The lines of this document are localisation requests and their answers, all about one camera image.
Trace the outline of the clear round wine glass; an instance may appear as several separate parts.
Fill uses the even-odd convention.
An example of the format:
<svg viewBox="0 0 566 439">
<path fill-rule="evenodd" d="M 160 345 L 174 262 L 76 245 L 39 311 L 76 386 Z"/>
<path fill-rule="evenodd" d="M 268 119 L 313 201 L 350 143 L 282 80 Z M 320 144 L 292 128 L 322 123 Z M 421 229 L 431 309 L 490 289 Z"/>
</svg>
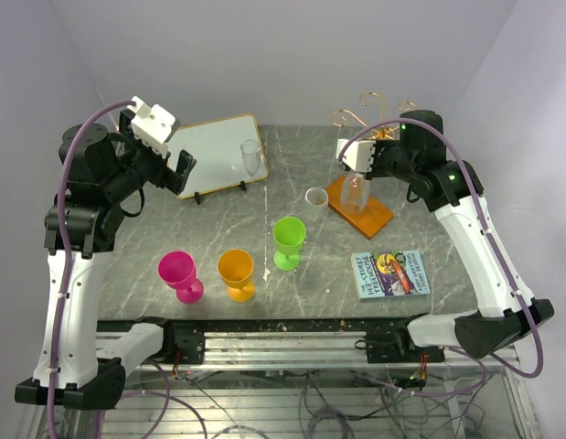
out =
<svg viewBox="0 0 566 439">
<path fill-rule="evenodd" d="M 340 208 L 349 215 L 361 213 L 368 202 L 370 183 L 358 172 L 346 175 L 341 188 Z"/>
</svg>

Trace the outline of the pink plastic goblet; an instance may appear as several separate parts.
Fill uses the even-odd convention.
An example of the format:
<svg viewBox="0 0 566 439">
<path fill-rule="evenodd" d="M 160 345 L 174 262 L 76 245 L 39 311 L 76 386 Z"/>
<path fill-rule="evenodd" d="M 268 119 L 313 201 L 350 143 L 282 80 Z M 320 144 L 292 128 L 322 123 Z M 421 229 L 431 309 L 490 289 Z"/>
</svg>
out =
<svg viewBox="0 0 566 439">
<path fill-rule="evenodd" d="M 204 285 L 197 277 L 195 262 L 187 252 L 169 252 L 160 260 L 157 271 L 163 282 L 176 291 L 176 298 L 184 304 L 194 304 L 204 294 Z"/>
</svg>

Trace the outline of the orange plastic goblet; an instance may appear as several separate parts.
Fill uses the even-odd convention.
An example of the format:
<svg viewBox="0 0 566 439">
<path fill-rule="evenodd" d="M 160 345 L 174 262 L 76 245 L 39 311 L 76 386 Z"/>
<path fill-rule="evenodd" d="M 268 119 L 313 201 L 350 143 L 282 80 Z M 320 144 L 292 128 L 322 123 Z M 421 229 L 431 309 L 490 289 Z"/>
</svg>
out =
<svg viewBox="0 0 566 439">
<path fill-rule="evenodd" d="M 242 249 L 224 252 L 218 261 L 219 275 L 231 300 L 244 303 L 254 295 L 253 259 Z"/>
</svg>

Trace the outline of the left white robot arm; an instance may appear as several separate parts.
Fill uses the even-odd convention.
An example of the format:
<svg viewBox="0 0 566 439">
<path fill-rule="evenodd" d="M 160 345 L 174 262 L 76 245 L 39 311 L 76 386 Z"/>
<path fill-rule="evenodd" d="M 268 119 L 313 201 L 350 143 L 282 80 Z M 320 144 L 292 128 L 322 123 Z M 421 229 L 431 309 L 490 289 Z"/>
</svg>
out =
<svg viewBox="0 0 566 439">
<path fill-rule="evenodd" d="M 47 323 L 33 374 L 15 389 L 22 404 L 109 410 L 138 366 L 176 354 L 173 325 L 162 317 L 139 318 L 116 339 L 97 339 L 103 278 L 127 217 L 123 202 L 148 184 L 180 193 L 196 163 L 181 152 L 170 166 L 168 143 L 178 120 L 163 107 L 130 101 L 118 109 L 116 132 L 92 116 L 62 135 L 62 179 L 44 219 Z"/>
</svg>

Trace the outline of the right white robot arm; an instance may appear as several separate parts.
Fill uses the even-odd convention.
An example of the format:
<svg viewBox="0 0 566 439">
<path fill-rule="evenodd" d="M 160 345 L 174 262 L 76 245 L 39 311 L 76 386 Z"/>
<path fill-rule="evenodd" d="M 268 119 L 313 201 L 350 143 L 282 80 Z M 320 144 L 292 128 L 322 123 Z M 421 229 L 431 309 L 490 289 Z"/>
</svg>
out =
<svg viewBox="0 0 566 439">
<path fill-rule="evenodd" d="M 392 341 L 401 360 L 416 360 L 429 346 L 462 348 L 476 359 L 532 336 L 554 315 L 537 299 L 501 243 L 474 168 L 445 141 L 443 119 L 431 110 L 401 114 L 400 137 L 373 146 L 368 177 L 395 177 L 425 203 L 448 233 L 474 288 L 477 309 L 460 314 L 416 316 Z"/>
</svg>

